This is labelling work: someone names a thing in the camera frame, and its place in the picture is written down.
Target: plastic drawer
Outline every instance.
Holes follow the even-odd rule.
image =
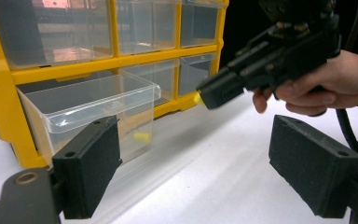
[[[151,141],[154,101],[159,86],[128,73],[93,73],[78,80],[18,87],[36,148],[51,157],[89,123],[117,115],[121,157],[129,161]]]
[[[119,54],[175,47],[176,0],[117,0]]]
[[[0,41],[12,69],[113,55],[108,0],[0,0]]]
[[[216,40],[217,13],[224,3],[214,0],[184,0],[181,47],[211,45]]]
[[[215,53],[183,57],[180,59],[179,96],[194,92],[198,84],[211,74]]]
[[[175,68],[179,67],[179,60],[172,59],[157,63],[144,63],[121,68],[123,71],[156,83],[161,88],[161,98],[155,105],[161,105],[173,98]]]

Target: white surface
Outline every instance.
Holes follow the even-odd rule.
[[[151,150],[120,168],[93,218],[63,223],[349,223],[316,217],[269,165],[275,114],[302,119],[347,145],[335,110],[318,118],[269,101],[258,115],[246,93],[214,111],[195,106],[157,119]],[[358,108],[348,109],[358,136]],[[0,188],[20,170],[0,141]]]

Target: small yellow part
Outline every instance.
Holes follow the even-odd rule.
[[[136,141],[149,143],[152,141],[152,135],[150,133],[135,132],[132,134],[132,138]]]
[[[204,105],[199,92],[197,92],[194,96],[194,103],[196,103],[197,105]]]

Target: hand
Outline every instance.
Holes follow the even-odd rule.
[[[324,91],[311,91],[322,86]],[[254,90],[254,105],[258,113],[267,109],[271,89]],[[327,108],[358,106],[358,54],[341,53],[310,73],[289,80],[276,90],[279,99],[286,102],[287,110],[302,115],[315,115]]]

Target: yellow object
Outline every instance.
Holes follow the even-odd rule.
[[[194,103],[197,105],[204,105],[199,92],[196,92],[196,95],[194,96]]]
[[[113,57],[83,63],[61,63],[54,66],[35,66],[20,69],[16,68],[15,70],[10,68],[9,59],[4,53],[5,43],[1,43],[0,40],[0,139],[12,145],[20,165],[24,168],[43,167],[46,166],[47,163],[35,147],[33,139],[34,133],[30,131],[27,118],[21,106],[21,100],[17,93],[18,85],[51,79],[67,80],[103,70],[112,71],[120,67],[138,63],[155,63],[163,60],[179,59],[207,53],[215,53],[217,55],[211,62],[210,74],[217,72],[219,68],[220,51],[223,47],[223,30],[228,0],[205,1],[221,5],[217,10],[217,23],[213,43],[202,44],[204,40],[197,39],[197,43],[201,43],[200,45],[196,44],[193,47],[182,47],[181,22],[183,6],[179,3],[175,3],[175,47],[173,49],[128,55],[120,55],[120,36],[117,34],[118,25],[115,15],[117,11],[116,1],[109,0],[108,2],[110,3],[108,8],[110,13],[108,13],[108,17],[111,22]],[[179,67],[174,70],[173,98],[169,102],[155,106],[155,118],[177,110],[189,109],[196,104],[194,102],[195,92],[186,95],[178,94],[180,86],[179,71]],[[142,141],[149,141],[151,135],[135,133],[133,137]]]
[[[142,141],[142,142],[149,143],[152,141],[152,134],[151,133],[135,132],[132,134],[132,138],[135,139],[136,141]]]

